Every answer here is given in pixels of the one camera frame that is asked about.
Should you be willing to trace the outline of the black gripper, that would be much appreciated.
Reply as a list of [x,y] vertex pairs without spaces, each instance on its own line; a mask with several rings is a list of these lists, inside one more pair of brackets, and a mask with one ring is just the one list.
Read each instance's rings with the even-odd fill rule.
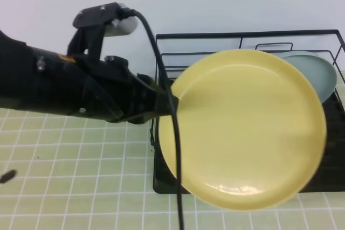
[[68,71],[79,84],[69,116],[143,124],[171,115],[167,91],[150,76],[133,74],[126,59],[107,56],[104,61],[92,61],[85,55],[67,59]]

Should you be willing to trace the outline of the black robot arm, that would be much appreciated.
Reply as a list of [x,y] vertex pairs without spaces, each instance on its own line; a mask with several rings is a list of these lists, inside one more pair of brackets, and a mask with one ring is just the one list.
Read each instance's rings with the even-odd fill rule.
[[1,107],[143,124],[170,115],[178,98],[117,56],[91,61],[28,46],[1,34]]

